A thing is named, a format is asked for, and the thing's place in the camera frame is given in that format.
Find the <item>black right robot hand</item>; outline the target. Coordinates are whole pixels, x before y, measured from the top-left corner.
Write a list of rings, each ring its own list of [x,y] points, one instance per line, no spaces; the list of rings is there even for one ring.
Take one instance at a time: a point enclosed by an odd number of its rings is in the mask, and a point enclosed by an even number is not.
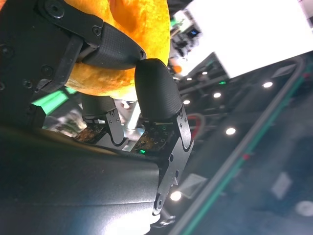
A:
[[[193,148],[164,0],[0,5],[0,232],[144,235]]]

